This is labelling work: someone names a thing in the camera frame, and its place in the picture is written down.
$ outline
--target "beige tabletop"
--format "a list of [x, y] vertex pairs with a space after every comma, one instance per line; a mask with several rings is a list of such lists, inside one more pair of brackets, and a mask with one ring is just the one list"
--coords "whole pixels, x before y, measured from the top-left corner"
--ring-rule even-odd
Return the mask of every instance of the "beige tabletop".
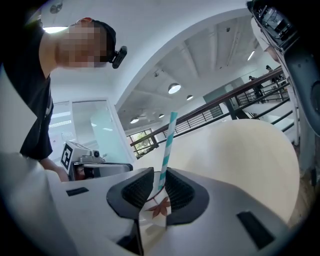
[[[165, 144], [133, 164], [160, 171]], [[286, 223], [299, 190], [296, 153], [285, 134], [260, 120], [209, 124], [173, 140], [168, 166], [233, 184]]]

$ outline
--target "railing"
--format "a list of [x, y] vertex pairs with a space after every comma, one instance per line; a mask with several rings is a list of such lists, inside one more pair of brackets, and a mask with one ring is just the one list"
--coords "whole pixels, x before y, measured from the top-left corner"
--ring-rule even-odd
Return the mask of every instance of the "railing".
[[[277, 109], [281, 105], [288, 102], [289, 95], [286, 92], [285, 88], [290, 84], [285, 80], [276, 80], [275, 82], [262, 87], [261, 84], [267, 81], [271, 81], [272, 79], [276, 79], [279, 75], [283, 73], [281, 67], [273, 70], [272, 72], [265, 74], [261, 77], [256, 78], [253, 81], [250, 81], [232, 91], [227, 92], [226, 94], [212, 100], [211, 102], [204, 104], [197, 109], [191, 111], [190, 113], [181, 116], [176, 121], [176, 127], [174, 131], [174, 138], [182, 136], [186, 133], [192, 132], [196, 129], [214, 123], [218, 120], [226, 118], [227, 116], [231, 116], [231, 118], [237, 119], [237, 115], [240, 115], [242, 112], [242, 118], [250, 118], [251, 119], [259, 119], [262, 116], [268, 114], [269, 112]], [[243, 113], [243, 109], [253, 105], [253, 104], [264, 104], [267, 102], [279, 102], [277, 105], [271, 107], [270, 109], [260, 113], [260, 114], [249, 114], [246, 115]], [[228, 113], [223, 113], [219, 104], [224, 103], [228, 108]], [[292, 111], [286, 113], [281, 116], [279, 119], [272, 122], [272, 124], [276, 124], [288, 117], [292, 114]], [[285, 132], [289, 128], [291, 128], [294, 123], [285, 127], [282, 131]], [[161, 141], [157, 141], [155, 136], [163, 134], [166, 138], [168, 135], [168, 124], [160, 127], [159, 129], [151, 132], [147, 136], [133, 142], [130, 146], [134, 146], [140, 142], [143, 142], [149, 138], [152, 139], [153, 145], [147, 146], [145, 148], [140, 148], [139, 151], [146, 149], [143, 153], [139, 154], [137, 158], [142, 157], [153, 149], [157, 148], [160, 143], [164, 143], [166, 139]]]

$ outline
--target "paper straw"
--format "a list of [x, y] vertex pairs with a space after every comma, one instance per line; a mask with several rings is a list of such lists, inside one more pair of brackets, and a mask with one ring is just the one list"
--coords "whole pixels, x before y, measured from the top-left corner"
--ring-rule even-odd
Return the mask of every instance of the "paper straw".
[[162, 187], [166, 181], [166, 171], [167, 171], [167, 167], [168, 167], [172, 141], [174, 140], [174, 133], [175, 133], [175, 128], [176, 128], [177, 116], [178, 116], [177, 112], [171, 112], [170, 123], [169, 123], [169, 128], [168, 128], [168, 137], [166, 138], [166, 143], [165, 143], [165, 150], [164, 150], [161, 174], [160, 174], [160, 179], [159, 179], [159, 184], [158, 184], [158, 190], [162, 189]]

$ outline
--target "neck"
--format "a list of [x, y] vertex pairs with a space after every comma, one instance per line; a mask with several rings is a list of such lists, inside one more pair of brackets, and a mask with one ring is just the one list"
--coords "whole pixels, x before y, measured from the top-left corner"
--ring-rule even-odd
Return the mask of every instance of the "neck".
[[56, 36], [45, 32], [40, 42], [39, 60], [45, 78], [48, 78], [58, 66], [56, 62], [57, 39]]

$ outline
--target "window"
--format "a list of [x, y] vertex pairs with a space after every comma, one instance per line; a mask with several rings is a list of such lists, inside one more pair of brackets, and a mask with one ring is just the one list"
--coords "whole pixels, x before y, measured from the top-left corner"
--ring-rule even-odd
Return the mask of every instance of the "window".
[[[145, 137], [146, 135], [152, 133], [151, 129], [143, 130], [138, 133], [132, 134], [127, 136], [129, 144], [136, 142], [137, 140], [140, 140], [141, 138]], [[153, 145], [153, 141], [151, 138], [147, 138], [144, 141], [141, 141], [140, 143], [132, 146], [132, 150], [134, 151], [134, 155], [137, 157], [141, 155], [143, 152], [147, 151], [150, 149], [150, 146]]]

